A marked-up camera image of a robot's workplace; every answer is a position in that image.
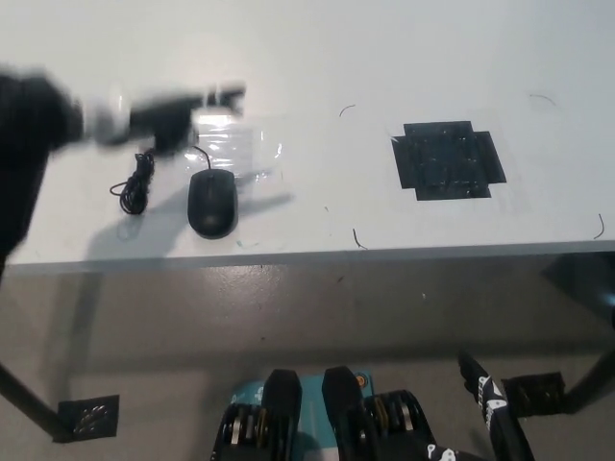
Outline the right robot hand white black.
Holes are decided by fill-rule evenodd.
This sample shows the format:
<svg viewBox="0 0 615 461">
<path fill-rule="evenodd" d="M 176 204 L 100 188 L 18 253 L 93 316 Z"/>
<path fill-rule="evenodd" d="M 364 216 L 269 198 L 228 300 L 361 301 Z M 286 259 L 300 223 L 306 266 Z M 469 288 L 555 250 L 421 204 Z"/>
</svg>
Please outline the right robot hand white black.
<svg viewBox="0 0 615 461">
<path fill-rule="evenodd" d="M 504 394 L 491 375 L 469 353 L 461 352 L 457 363 L 464 386 L 478 404 L 486 428 L 491 432 L 495 414 L 508 408 Z"/>
</svg>

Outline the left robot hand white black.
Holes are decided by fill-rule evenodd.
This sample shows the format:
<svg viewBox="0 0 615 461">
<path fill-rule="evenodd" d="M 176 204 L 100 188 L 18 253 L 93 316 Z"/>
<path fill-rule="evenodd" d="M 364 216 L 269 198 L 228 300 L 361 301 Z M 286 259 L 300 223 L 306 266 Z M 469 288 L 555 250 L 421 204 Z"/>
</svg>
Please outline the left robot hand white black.
<svg viewBox="0 0 615 461">
<path fill-rule="evenodd" d="M 219 85 L 205 93 L 156 95 L 130 105 L 122 101 L 81 105 L 81 139 L 111 147 L 151 139 L 157 153 L 167 155 L 192 137 L 193 113 L 201 109 L 242 112 L 246 85 Z"/>
</svg>

